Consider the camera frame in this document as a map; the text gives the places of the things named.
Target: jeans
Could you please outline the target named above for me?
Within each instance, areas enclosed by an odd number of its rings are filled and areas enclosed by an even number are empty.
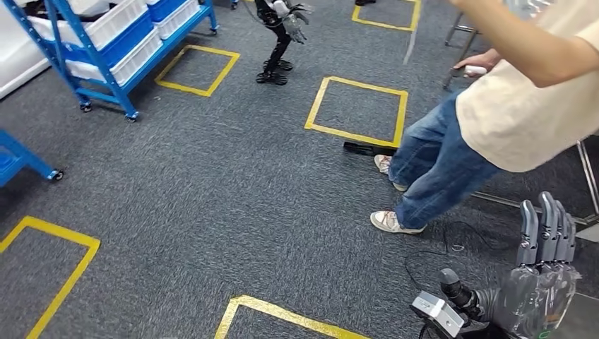
[[[446,97],[410,126],[391,158],[389,179],[408,187],[395,208],[404,228],[422,229],[501,171],[462,139],[458,94]]]

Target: cream t-shirt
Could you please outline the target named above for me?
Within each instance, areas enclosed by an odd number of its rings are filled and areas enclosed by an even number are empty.
[[[557,0],[538,25],[599,51],[599,0]],[[456,101],[464,141],[492,164],[526,172],[599,130],[599,71],[537,88],[503,60]]]

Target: man's arm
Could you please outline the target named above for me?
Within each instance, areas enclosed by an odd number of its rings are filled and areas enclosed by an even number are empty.
[[[532,22],[520,20],[495,0],[451,2],[472,20],[503,59],[539,88],[599,70],[598,50],[580,37],[552,35]],[[588,29],[599,35],[599,20]],[[599,45],[599,36],[592,43]]]

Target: metal shelf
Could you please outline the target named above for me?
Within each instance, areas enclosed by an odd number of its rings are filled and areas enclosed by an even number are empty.
[[[119,86],[110,69],[102,58],[102,55],[95,48],[87,32],[83,29],[78,16],[71,10],[69,3],[66,0],[45,0],[48,18],[52,22],[52,29],[56,39],[56,43],[47,43],[40,34],[34,29],[32,23],[28,20],[23,10],[17,6],[14,0],[2,0],[13,16],[18,20],[20,25],[31,36],[37,46],[42,50],[46,58],[54,69],[56,69],[65,82],[69,85],[71,91],[79,101],[80,108],[87,112],[91,110],[90,98],[99,99],[113,104],[119,105],[125,111],[127,121],[134,122],[137,120],[139,113],[131,104],[128,94],[138,85],[141,80],[150,73],[150,71],[170,52],[172,51],[183,38],[188,35],[205,18],[210,19],[210,29],[216,33],[218,23],[214,14],[214,8],[211,0],[205,0],[200,6],[200,11],[191,17],[181,28],[179,28],[167,40],[163,40],[161,48],[152,55],[152,57],[139,69],[137,72],[123,85]],[[80,79],[73,76],[66,67],[65,59],[63,58],[63,44],[57,25],[57,13],[60,13],[73,31],[77,34],[85,46],[90,59],[93,61],[93,66],[96,66],[104,79],[103,81],[95,81],[88,79]],[[85,88],[81,85],[82,81],[89,83],[100,84],[111,91],[111,95]]]

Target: yellow tape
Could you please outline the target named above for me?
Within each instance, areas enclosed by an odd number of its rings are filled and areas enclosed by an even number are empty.
[[[88,235],[68,230],[64,227],[45,222],[44,220],[36,219],[33,217],[24,217],[20,223],[0,242],[0,253],[4,252],[10,244],[16,239],[16,237],[25,229],[25,227],[31,227],[41,232],[59,237],[81,246],[88,247],[88,251],[85,256],[79,261],[79,264],[75,270],[71,273],[66,282],[62,285],[60,291],[54,296],[54,299],[50,302],[50,305],[46,308],[40,319],[33,326],[27,339],[36,339],[40,336],[46,325],[50,322],[50,319],[56,313],[66,296],[75,286],[75,283],[81,277],[83,272],[88,267],[89,263],[95,256],[98,248],[100,248],[100,240],[92,238]]]
[[[250,309],[255,309],[256,311],[260,311],[262,313],[274,316],[276,318],[288,321],[290,323],[294,323],[295,325],[308,328],[309,330],[329,335],[333,338],[368,339],[363,335],[353,333],[348,330],[344,330],[343,328],[329,325],[327,323],[315,321],[306,318],[305,316],[300,316],[299,314],[292,313],[282,307],[270,304],[260,299],[250,297],[248,295],[242,295],[241,297],[236,297],[230,300],[227,309],[225,310],[225,314],[223,315],[223,319],[220,322],[218,329],[216,330],[214,339],[225,339],[227,337],[227,333],[229,332],[231,323],[233,322],[233,318],[235,317],[235,312],[237,312],[239,306],[245,306],[249,307]]]
[[[352,21],[355,21],[356,23],[363,23],[365,25],[378,26],[381,28],[388,28],[391,30],[404,30],[407,32],[413,32],[416,29],[416,25],[418,24],[418,18],[420,17],[420,7],[421,7],[422,0],[404,0],[404,1],[414,3],[414,9],[412,10],[412,20],[411,20],[409,26],[395,26],[395,25],[389,25],[388,23],[380,23],[377,21],[360,19],[360,9],[362,8],[360,6],[354,6],[354,11],[352,12]]]
[[[316,120],[316,115],[320,109],[320,105],[322,103],[322,99],[324,97],[324,93],[328,87],[328,84],[331,81],[336,81],[338,83],[344,83],[346,85],[351,85],[359,88],[364,88],[367,90],[375,90],[378,92],[388,93],[392,95],[399,96],[399,108],[397,112],[397,119],[395,125],[395,131],[393,132],[393,140],[386,141],[381,139],[372,138],[369,136],[363,136],[360,134],[350,133],[346,131],[341,131],[339,129],[332,129],[330,127],[325,127],[314,123]],[[369,143],[372,145],[379,145],[383,147],[399,147],[399,143],[401,141],[401,136],[403,134],[403,123],[405,119],[405,110],[408,104],[408,92],[404,90],[394,90],[393,88],[386,88],[376,85],[371,85],[368,83],[361,83],[354,80],[349,80],[345,78],[339,78],[338,76],[327,76],[322,79],[320,88],[316,93],[316,97],[314,98],[314,102],[312,103],[312,108],[308,113],[308,118],[306,119],[306,123],[304,124],[305,129],[313,129],[315,131],[320,131],[324,133],[333,134],[334,136],[340,136],[341,138],[352,139],[355,141],[360,141],[363,143]]]
[[[212,82],[212,84],[210,85],[210,87],[207,90],[202,90],[200,88],[193,88],[193,87],[181,85],[180,83],[173,83],[170,81],[163,80],[163,78],[174,67],[174,65],[176,65],[177,62],[179,62],[179,60],[181,59],[183,54],[185,54],[185,52],[188,51],[189,49],[195,49],[198,51],[214,53],[214,54],[221,54],[221,55],[225,55],[230,58],[229,62],[227,62],[227,65],[220,71],[218,76],[216,76],[216,79]],[[170,88],[173,90],[180,90],[180,91],[186,92],[186,93],[193,93],[195,95],[200,95],[202,97],[209,97],[216,90],[216,88],[220,85],[220,83],[223,81],[223,79],[227,76],[229,71],[231,71],[231,69],[233,68],[233,65],[235,65],[235,62],[237,62],[239,57],[240,57],[239,53],[229,52],[229,51],[225,51],[222,49],[216,49],[216,48],[212,48],[212,47],[204,47],[204,46],[196,46],[194,44],[188,44],[187,46],[185,46],[181,49],[181,51],[168,63],[168,65],[166,65],[166,67],[156,76],[156,79],[154,79],[154,81],[158,85],[161,85],[162,87]]]

